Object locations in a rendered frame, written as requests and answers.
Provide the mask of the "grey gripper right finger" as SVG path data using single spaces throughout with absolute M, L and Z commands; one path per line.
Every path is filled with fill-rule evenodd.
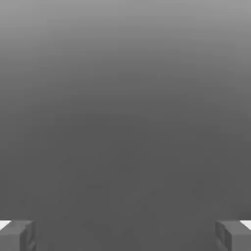
M 219 251 L 251 251 L 251 220 L 216 221 Z

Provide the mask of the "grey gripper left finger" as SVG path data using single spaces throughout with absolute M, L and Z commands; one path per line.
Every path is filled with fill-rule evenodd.
M 0 221 L 0 251 L 37 251 L 35 221 Z

